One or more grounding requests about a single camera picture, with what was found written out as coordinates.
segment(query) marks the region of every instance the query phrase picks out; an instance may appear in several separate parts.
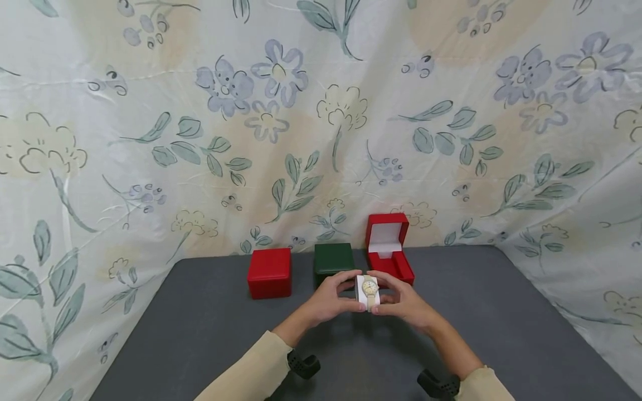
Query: beige sleeve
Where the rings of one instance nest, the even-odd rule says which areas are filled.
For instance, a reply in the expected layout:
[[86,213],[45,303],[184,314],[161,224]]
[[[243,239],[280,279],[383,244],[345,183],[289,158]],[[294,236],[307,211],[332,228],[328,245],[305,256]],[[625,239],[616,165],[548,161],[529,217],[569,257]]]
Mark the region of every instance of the beige sleeve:
[[272,332],[265,332],[245,355],[214,380],[195,401],[263,401],[290,371],[292,348]]
[[461,383],[456,401],[515,401],[490,368],[472,372]]

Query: black device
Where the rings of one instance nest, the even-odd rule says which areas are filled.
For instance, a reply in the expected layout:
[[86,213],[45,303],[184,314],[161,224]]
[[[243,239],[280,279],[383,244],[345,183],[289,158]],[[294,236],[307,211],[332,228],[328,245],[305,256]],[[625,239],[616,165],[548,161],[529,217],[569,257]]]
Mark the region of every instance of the black device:
[[457,375],[439,380],[428,369],[424,369],[417,377],[417,383],[429,396],[439,400],[454,400],[459,394],[460,380]]
[[310,355],[305,359],[301,359],[296,350],[292,350],[289,352],[288,366],[290,367],[291,371],[305,380],[309,380],[321,369],[321,363],[315,355]]

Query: gray table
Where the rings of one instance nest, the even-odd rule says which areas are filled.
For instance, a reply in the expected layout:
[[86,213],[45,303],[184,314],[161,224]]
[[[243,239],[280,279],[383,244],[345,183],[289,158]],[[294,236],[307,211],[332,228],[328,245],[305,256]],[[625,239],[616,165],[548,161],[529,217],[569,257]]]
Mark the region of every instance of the gray table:
[[[415,289],[518,401],[639,400],[499,250],[412,248],[406,256]],[[354,258],[366,269],[362,251]],[[313,292],[312,254],[295,254],[292,296],[253,301],[249,261],[180,261],[91,401],[190,401]],[[427,339],[369,314],[320,325],[298,349],[317,355],[322,369],[307,382],[288,375],[272,400],[427,400],[417,375],[425,366],[443,369]]]

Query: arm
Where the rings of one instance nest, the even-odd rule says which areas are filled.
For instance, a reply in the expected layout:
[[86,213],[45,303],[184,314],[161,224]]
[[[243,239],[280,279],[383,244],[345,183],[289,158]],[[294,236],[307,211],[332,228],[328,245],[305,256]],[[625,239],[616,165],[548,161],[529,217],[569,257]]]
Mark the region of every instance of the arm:
[[340,298],[354,285],[360,270],[343,271],[324,280],[312,297],[261,339],[214,380],[195,401],[263,401],[290,371],[287,356],[308,331],[342,312],[363,312],[356,300]]
[[446,368],[462,381],[458,401],[514,401],[493,370],[484,366],[457,330],[410,284],[381,271],[368,274],[394,290],[394,295],[381,295],[382,305],[375,306],[372,313],[397,316],[433,340]]

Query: floral backdrop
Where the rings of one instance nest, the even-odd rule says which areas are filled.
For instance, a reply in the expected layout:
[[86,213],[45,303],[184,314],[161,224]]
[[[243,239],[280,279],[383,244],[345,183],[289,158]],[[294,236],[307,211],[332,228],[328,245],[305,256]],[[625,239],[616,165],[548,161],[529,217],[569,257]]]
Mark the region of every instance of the floral backdrop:
[[363,247],[382,212],[408,216],[406,246],[499,247],[642,394],[640,17],[634,0],[12,2],[3,399],[89,399],[180,259]]

